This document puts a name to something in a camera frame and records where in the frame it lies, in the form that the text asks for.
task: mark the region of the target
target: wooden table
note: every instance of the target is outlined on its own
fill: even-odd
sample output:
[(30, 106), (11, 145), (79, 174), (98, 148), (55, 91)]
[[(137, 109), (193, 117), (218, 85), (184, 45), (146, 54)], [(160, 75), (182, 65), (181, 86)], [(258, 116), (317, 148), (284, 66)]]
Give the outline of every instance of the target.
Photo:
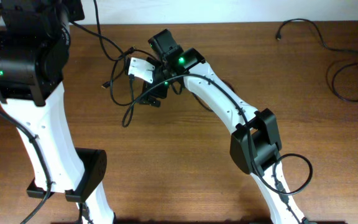
[[(220, 78), (246, 102), (270, 108), (278, 119), (282, 154), (295, 152), (314, 165), (311, 185), (295, 200), (311, 220), (358, 223), (358, 103), (336, 98), (326, 84), (333, 63), (355, 56), (323, 49), (306, 24), (279, 23), (102, 26), (103, 34), (127, 49), (151, 52), (149, 37), (169, 27), (184, 49), (194, 47)], [(319, 22), (328, 45), (358, 49), (358, 22)], [(108, 169), (103, 180), (118, 218), (170, 221), (269, 219), (269, 210), (253, 179), (229, 155), (230, 135), (218, 117), (185, 91), (169, 91), (161, 108), (136, 106), (128, 128), (121, 127), (125, 107), (114, 105), (107, 90), (112, 63), (98, 39), (71, 28), (71, 57), (64, 69), (65, 109), (75, 146), (104, 149)], [(110, 46), (112, 55), (118, 53)], [(328, 73), (346, 62), (335, 64)], [(135, 93), (142, 83), (136, 81)], [(358, 72), (344, 72), (337, 87), (358, 96)], [(120, 102), (130, 100), (127, 78), (115, 84)], [(308, 169), (296, 159), (284, 162), (291, 189)], [(0, 223), (19, 223), (39, 203), (25, 189), (33, 169), (17, 131), (0, 119)], [(54, 195), (32, 223), (68, 222), (76, 207)]]

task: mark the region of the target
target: wooden floor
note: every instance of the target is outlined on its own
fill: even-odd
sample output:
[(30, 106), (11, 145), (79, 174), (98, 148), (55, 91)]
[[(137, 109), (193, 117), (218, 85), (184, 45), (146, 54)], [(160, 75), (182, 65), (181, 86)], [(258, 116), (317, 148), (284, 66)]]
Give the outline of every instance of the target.
[[(127, 49), (151, 52), (147, 40), (169, 27), (184, 49), (194, 47), (219, 77), (259, 110), (278, 119), (282, 154), (295, 152), (314, 165), (310, 186), (295, 200), (310, 220), (358, 223), (358, 103), (337, 99), (326, 84), (353, 55), (321, 47), (316, 32), (303, 23), (103, 26), (103, 34)], [(328, 45), (358, 49), (358, 22), (319, 22)], [(218, 117), (205, 111), (189, 92), (169, 92), (161, 108), (137, 105), (128, 128), (125, 107), (114, 105), (107, 90), (112, 63), (98, 39), (71, 28), (70, 61), (64, 69), (65, 109), (75, 146), (104, 149), (106, 195), (118, 218), (170, 221), (245, 221), (269, 219), (253, 179), (229, 155), (230, 134)], [(108, 47), (112, 55), (118, 53)], [(141, 92), (137, 81), (135, 93)], [(356, 68), (337, 80), (338, 91), (358, 96)], [(126, 77), (115, 84), (117, 100), (130, 100)], [(291, 189), (306, 179), (307, 166), (284, 162)], [(19, 223), (39, 203), (25, 189), (33, 169), (17, 131), (0, 119), (0, 223)], [(54, 195), (32, 223), (69, 222), (78, 211)]]

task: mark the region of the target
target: white wall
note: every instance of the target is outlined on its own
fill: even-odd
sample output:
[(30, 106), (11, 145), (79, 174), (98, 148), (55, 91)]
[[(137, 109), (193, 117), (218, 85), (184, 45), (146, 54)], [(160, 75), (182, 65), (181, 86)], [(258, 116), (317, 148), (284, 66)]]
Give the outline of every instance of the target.
[[(93, 0), (82, 0), (95, 24)], [(98, 0), (103, 24), (358, 20), (358, 0)]]

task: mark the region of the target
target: green light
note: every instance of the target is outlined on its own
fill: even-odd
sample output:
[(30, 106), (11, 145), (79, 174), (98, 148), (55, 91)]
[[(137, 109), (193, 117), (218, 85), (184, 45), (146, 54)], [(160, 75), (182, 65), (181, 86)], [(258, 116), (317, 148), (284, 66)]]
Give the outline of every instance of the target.
[(185, 63), (185, 59), (183, 57), (179, 58), (179, 63)]

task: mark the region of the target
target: brown surface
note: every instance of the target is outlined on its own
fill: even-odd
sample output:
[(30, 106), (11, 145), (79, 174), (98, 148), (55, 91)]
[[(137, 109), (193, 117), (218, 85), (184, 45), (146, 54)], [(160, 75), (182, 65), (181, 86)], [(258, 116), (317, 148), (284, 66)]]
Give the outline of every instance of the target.
[[(358, 22), (318, 25), (329, 45), (358, 49)], [(337, 99), (325, 81), (333, 61), (353, 57), (321, 48), (316, 34), (304, 24), (286, 27), (283, 40), (277, 42), (278, 26), (103, 26), (103, 32), (123, 49), (136, 44), (150, 50), (148, 38), (164, 27), (171, 28), (177, 42), (184, 49), (199, 50), (242, 99), (277, 115), (282, 153), (300, 153), (312, 161), (313, 181), (295, 197), (306, 216), (358, 223), (358, 103)], [(181, 96), (170, 91), (159, 109), (136, 106), (132, 124), (122, 128), (126, 108), (112, 104), (108, 91), (100, 88), (110, 76), (112, 63), (104, 57), (97, 39), (74, 27), (71, 31), (71, 58), (64, 69), (68, 124), (75, 146), (107, 151), (103, 181), (109, 204), (119, 218), (269, 218), (257, 185), (232, 162), (230, 135), (216, 115), (202, 109), (187, 91)], [(349, 94), (358, 93), (355, 71), (346, 71), (338, 79), (338, 86), (347, 88)], [(115, 86), (117, 100), (128, 101), (127, 79)], [(141, 82), (135, 84), (135, 90), (140, 92)], [(285, 161), (284, 166), (294, 189), (304, 181), (306, 166), (296, 159)], [(19, 223), (38, 204), (39, 200), (25, 193), (32, 178), (32, 166), (17, 131), (0, 119), (0, 223)], [(75, 206), (56, 195), (33, 223), (76, 217)]]

